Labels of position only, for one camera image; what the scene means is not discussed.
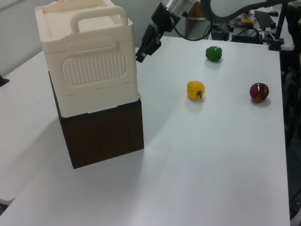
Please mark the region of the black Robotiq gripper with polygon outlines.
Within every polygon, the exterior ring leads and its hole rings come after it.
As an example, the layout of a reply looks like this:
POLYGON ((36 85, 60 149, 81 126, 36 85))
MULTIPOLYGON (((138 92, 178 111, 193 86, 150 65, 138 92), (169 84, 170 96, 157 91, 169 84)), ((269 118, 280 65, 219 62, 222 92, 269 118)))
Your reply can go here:
POLYGON ((142 63, 161 47, 161 35, 171 32, 181 17, 168 11, 161 2, 151 16, 153 24, 149 24, 141 40, 141 46, 136 52, 136 61, 142 63))

